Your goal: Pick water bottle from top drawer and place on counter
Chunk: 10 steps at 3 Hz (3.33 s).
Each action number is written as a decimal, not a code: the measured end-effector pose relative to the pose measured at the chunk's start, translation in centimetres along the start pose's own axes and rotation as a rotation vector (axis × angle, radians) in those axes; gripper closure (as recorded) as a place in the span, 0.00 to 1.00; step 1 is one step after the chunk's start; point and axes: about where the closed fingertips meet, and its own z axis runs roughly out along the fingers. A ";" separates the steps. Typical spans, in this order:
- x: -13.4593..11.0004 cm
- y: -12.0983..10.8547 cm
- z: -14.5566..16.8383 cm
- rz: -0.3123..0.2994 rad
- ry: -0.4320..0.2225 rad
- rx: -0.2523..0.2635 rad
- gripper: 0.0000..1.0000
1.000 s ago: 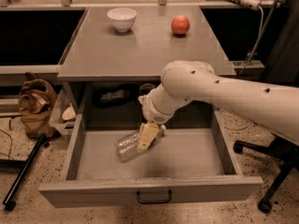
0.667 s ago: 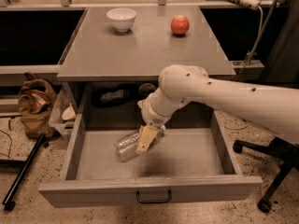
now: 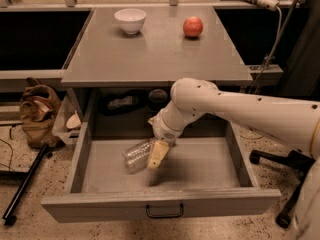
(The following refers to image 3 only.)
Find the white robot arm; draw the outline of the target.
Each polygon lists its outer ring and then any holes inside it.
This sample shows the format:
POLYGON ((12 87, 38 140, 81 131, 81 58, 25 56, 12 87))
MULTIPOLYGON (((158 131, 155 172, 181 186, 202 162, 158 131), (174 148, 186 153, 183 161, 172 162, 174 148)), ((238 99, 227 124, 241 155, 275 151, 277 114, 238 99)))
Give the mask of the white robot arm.
POLYGON ((209 81, 182 78, 171 101, 152 117, 156 144, 147 166, 156 168, 184 128, 213 114, 280 142, 314 160, 307 170, 290 228, 290 240, 320 240, 320 106, 316 101, 224 92, 209 81))

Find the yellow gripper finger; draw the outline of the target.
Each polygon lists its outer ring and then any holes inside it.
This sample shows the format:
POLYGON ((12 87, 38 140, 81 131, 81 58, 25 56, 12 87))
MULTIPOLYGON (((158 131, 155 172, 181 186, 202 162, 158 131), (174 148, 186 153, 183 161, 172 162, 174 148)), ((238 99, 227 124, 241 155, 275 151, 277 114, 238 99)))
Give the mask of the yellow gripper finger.
POLYGON ((147 167, 150 169, 158 168, 168 151, 169 144, 165 141, 157 140, 150 151, 147 167))

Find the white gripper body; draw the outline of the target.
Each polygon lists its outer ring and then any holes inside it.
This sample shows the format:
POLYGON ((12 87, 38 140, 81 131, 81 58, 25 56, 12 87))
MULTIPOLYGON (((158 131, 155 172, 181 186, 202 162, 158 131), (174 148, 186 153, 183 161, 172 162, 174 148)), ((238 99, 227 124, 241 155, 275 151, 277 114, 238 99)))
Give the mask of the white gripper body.
POLYGON ((160 114, 151 117, 148 123, 152 126, 153 135, 157 140, 166 142, 169 146, 174 145, 177 139, 177 132, 165 124, 160 114))

